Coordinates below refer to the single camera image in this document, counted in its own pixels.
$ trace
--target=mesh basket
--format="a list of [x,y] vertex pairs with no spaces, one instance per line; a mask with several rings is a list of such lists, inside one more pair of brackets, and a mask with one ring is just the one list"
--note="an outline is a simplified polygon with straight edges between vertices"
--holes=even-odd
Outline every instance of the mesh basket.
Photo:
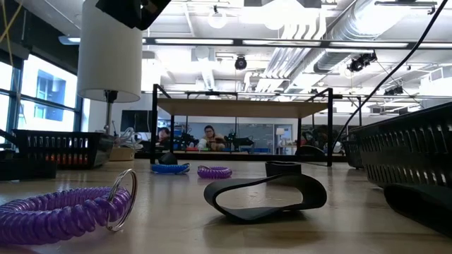
[[452,188],[452,102],[354,128],[367,178],[379,186]]
[[57,162],[60,169],[92,169],[108,162],[114,137],[104,133],[13,130],[19,156]]
[[363,168],[358,143],[354,140],[347,140],[343,141],[342,144],[344,145],[348,164],[357,169]]

